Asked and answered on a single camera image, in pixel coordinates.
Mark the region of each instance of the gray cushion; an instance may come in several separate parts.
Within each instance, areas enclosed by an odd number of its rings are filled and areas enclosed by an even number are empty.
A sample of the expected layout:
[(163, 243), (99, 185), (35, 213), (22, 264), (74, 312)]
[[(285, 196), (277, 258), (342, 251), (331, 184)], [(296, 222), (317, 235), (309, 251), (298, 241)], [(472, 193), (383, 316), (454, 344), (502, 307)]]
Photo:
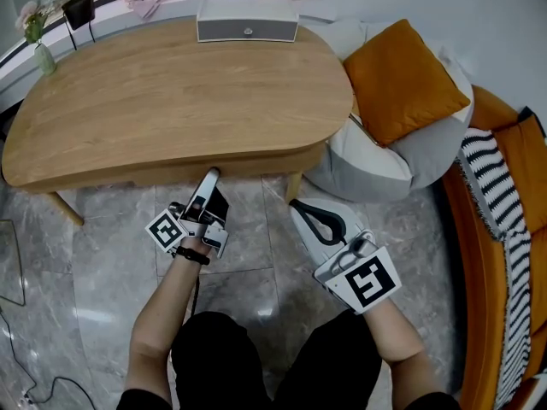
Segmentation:
[(411, 190), (427, 187), (446, 173), (456, 158), (472, 115), (473, 104), (463, 123), (448, 117), (390, 144), (390, 149), (409, 165), (413, 175)]
[(399, 201), (408, 195), (411, 181), (355, 168), (328, 145), (321, 163), (304, 176), (327, 193), (353, 202)]

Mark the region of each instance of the person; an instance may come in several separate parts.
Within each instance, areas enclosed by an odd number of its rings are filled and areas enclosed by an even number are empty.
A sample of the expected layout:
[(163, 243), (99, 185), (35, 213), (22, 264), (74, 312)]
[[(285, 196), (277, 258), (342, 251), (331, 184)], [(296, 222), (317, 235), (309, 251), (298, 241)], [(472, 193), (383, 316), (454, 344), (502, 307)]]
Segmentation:
[[(184, 238), (181, 247), (179, 252), (209, 253), (209, 247), (195, 238)], [(196, 314), (182, 325), (200, 267), (176, 255), (137, 317), (118, 410), (172, 407), (167, 374), (170, 351), (182, 409), (295, 404), (364, 409), (382, 359), (391, 367), (395, 410), (460, 408), (439, 386), (418, 332), (389, 298), (364, 314), (348, 310), (314, 330), (271, 401), (258, 353), (245, 328), (213, 312)]]

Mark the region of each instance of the white wall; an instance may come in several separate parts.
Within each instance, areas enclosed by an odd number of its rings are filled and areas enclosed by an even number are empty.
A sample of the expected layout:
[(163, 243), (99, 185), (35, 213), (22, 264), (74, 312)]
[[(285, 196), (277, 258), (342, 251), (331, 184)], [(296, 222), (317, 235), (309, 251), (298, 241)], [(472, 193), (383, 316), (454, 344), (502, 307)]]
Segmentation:
[(22, 38), (15, 29), (17, 11), (13, 0), (0, 0), (0, 56)]
[(532, 108), (547, 129), (547, 0), (340, 0), (338, 18), (408, 18), (443, 39), (477, 85), (517, 109)]

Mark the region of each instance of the black wristband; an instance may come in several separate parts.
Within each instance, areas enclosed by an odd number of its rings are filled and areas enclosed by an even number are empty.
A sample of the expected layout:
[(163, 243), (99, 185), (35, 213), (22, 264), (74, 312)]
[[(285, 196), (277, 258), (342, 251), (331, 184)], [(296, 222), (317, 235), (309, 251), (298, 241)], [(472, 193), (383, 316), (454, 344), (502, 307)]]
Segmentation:
[(176, 255), (184, 256), (187, 260), (195, 261), (203, 266), (207, 266), (210, 263), (210, 259), (205, 255), (196, 252), (194, 249), (183, 248), (182, 246), (177, 248)]

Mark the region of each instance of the table leg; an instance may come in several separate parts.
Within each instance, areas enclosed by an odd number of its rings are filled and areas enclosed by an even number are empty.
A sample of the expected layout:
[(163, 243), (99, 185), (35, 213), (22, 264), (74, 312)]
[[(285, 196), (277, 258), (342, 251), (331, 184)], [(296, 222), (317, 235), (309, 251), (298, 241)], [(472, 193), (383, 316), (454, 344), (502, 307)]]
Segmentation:
[(79, 214), (76, 213), (56, 191), (47, 193), (46, 195), (75, 225), (82, 226), (84, 224), (84, 219), (82, 219)]
[(289, 203), (292, 199), (295, 199), (297, 197), (301, 179), (302, 172), (289, 173), (289, 184), (287, 185), (285, 202)]

